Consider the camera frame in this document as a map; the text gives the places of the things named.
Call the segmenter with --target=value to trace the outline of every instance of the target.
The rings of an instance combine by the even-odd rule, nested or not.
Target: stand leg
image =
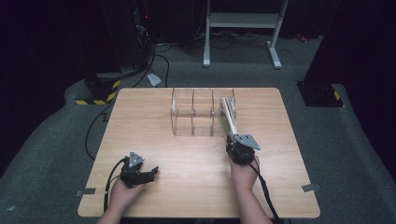
[[[268,49],[270,51],[271,58],[273,60],[275,69],[281,69],[282,68],[282,64],[280,63],[280,60],[277,57],[277,53],[276,53],[276,50],[275,50],[275,44],[276,44],[276,41],[277,41],[277,36],[279,35],[280,27],[282,26],[283,18],[285,17],[285,11],[286,11],[286,7],[288,5],[288,2],[289,2],[289,0],[284,0],[283,1],[282,7],[281,7],[280,12],[279,12],[279,16],[277,17],[277,20],[276,20],[276,27],[275,27],[274,34],[273,34],[273,39],[271,41],[267,41],[267,46],[268,46]]]

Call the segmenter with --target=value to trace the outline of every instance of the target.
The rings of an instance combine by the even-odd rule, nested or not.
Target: gray carpet
[[[210,68],[202,67],[203,47],[159,46],[170,63],[167,86],[276,87],[280,90],[313,183],[321,210],[315,219],[285,223],[396,223],[396,186],[361,129],[342,85],[334,85],[345,107],[306,107],[296,80],[303,80],[320,39],[301,43],[279,39],[283,68],[275,70],[265,43],[238,39],[227,49],[211,50]],[[213,41],[221,48],[227,41]],[[152,70],[164,87],[166,62],[156,57]],[[130,88],[139,74],[121,81]],[[138,88],[152,88],[145,77]],[[65,93],[66,105],[32,133],[0,180],[0,223],[95,223],[78,215],[79,189],[84,189],[93,161],[84,149],[85,134],[104,105],[75,105],[82,81]],[[95,155],[106,122],[99,118],[88,139]]]

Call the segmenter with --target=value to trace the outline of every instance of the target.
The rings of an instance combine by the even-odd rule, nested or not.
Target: black cable
[[[238,36],[237,38],[242,38],[242,37],[246,38],[246,36],[242,36],[242,35]],[[236,40],[235,42],[236,42],[236,43],[241,43],[241,44],[243,44],[243,43],[248,43],[248,44],[250,44],[250,43],[260,43],[260,42],[262,42],[262,41],[267,40],[270,36],[268,35],[267,37],[265,37],[265,38],[263,38],[263,39],[261,39],[261,40],[259,40],[260,37],[262,37],[261,35],[257,35],[257,36],[248,36],[248,37],[252,37],[252,38],[254,38],[254,39],[251,39],[251,40]]]
[[[108,207],[108,194],[110,192],[108,192],[110,190],[110,184],[111,181],[113,181],[113,179],[111,179],[111,176],[113,176],[114,171],[117,169],[117,167],[122,163],[122,162],[128,162],[128,157],[123,158],[122,160],[120,160],[119,162],[117,162],[117,164],[113,167],[113,169],[110,172],[110,175],[108,176],[108,180],[106,182],[106,188],[105,188],[105,199],[104,199],[104,204],[103,204],[103,208],[104,208],[104,212],[107,210]]]
[[[227,31],[226,33],[222,32],[219,33],[218,35],[213,35],[216,40],[218,41],[229,41],[235,39],[235,36],[231,31]]]
[[[247,160],[245,160],[245,158],[241,155],[241,153],[240,153],[238,150],[234,150],[234,152],[236,152],[236,153],[239,155],[239,158],[241,158],[241,159],[244,161],[244,163],[248,164],[248,165],[250,166],[250,168],[253,169],[253,171],[254,171],[254,172],[257,174],[257,176],[259,177],[260,183],[262,184],[262,191],[264,192],[265,200],[267,201],[268,206],[270,207],[271,212],[272,212],[273,215],[274,215],[275,223],[276,223],[276,224],[281,224],[282,222],[281,222],[279,216],[277,215],[277,212],[276,212],[276,210],[275,210],[275,208],[274,208],[274,205],[272,204],[272,201],[271,201],[271,198],[270,198],[270,194],[269,194],[269,190],[268,190],[268,188],[267,188],[267,185],[266,185],[266,183],[265,183],[265,180],[264,180],[264,178],[262,177],[262,175],[260,174],[260,166],[259,166],[259,163],[256,161],[256,159],[254,159],[254,161],[256,162],[256,165],[257,165],[257,169],[256,169],[256,168],[251,164],[251,162],[248,162]]]
[[[173,43],[172,42],[168,43],[167,45],[170,46],[168,49],[163,49],[161,51],[155,51],[154,53],[164,53],[164,52],[168,51],[169,49],[171,49],[173,47]]]
[[[156,46],[154,46],[153,50],[152,50],[152,57],[151,57],[151,63],[148,65],[148,68],[146,69],[146,72],[143,74],[143,76],[132,86],[132,88],[135,88],[142,80],[143,77],[146,76],[146,74],[148,73],[149,69],[152,66],[152,63],[154,62],[154,52],[155,52],[155,48]]]
[[[88,150],[88,136],[90,134],[91,128],[93,126],[93,124],[96,122],[96,120],[99,118],[99,116],[103,115],[103,121],[108,121],[107,119],[107,113],[105,113],[105,111],[107,109],[109,109],[111,106],[114,105],[114,102],[111,103],[110,105],[106,106],[105,109],[103,109],[96,117],[95,119],[91,122],[90,127],[88,128],[87,133],[85,134],[85,151],[87,152],[88,156],[94,161],[95,157],[90,153],[90,151]]]
[[[158,57],[163,58],[166,61],[166,63],[168,64],[167,68],[166,68],[166,75],[165,75],[165,88],[168,88],[169,61],[165,57],[163,57],[162,55],[154,54],[154,56],[158,56]]]
[[[119,175],[114,176],[114,178],[112,178],[112,179],[110,180],[110,184],[111,184],[111,182],[113,182],[115,179],[117,179],[117,177],[120,177],[120,176],[119,176]]]
[[[154,69],[150,68],[149,71],[150,71],[152,74],[155,74]]]
[[[215,45],[212,44],[212,42],[210,42],[210,46],[211,46],[212,48],[214,48],[214,49],[228,49],[228,48],[230,48],[230,47],[235,43],[235,37],[233,37],[232,35],[230,35],[230,38],[229,38],[229,39],[225,39],[224,41],[229,41],[229,40],[232,40],[232,42],[231,42],[231,44],[230,44],[229,46],[227,46],[227,47],[223,47],[223,48],[216,47]]]
[[[204,45],[205,45],[205,41],[204,41],[204,40],[196,39],[196,40],[194,40],[194,42],[192,43],[191,48],[192,48],[192,49],[198,49],[198,48],[200,48],[200,47],[202,47],[202,46],[204,46]]]
[[[118,81],[118,80],[124,79],[126,77],[132,77],[134,75],[141,73],[143,71],[143,69],[145,69],[147,66],[148,66],[147,64],[142,64],[141,66],[139,66],[139,68],[137,70],[134,70],[130,73],[121,75],[119,77],[106,77],[106,78],[101,78],[101,79],[104,81]]]

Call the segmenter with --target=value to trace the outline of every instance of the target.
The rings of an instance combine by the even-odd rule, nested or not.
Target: human arm
[[[134,202],[137,195],[142,191],[146,184],[137,185],[129,189],[119,178],[113,185],[110,193],[110,202],[107,210],[99,218],[97,224],[118,224],[122,214]]]
[[[251,223],[272,223],[262,209],[262,205],[253,193],[253,185],[256,182],[257,174],[249,165],[239,165],[230,158],[231,178],[238,201],[239,216],[242,224]],[[260,167],[259,158],[255,156],[255,161],[251,163],[256,169]]]

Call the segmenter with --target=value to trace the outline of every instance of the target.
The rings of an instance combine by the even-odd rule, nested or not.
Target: clear acrylic box
[[[173,89],[171,103],[172,131],[177,136],[218,136],[219,104],[222,97],[232,97],[233,89]]]

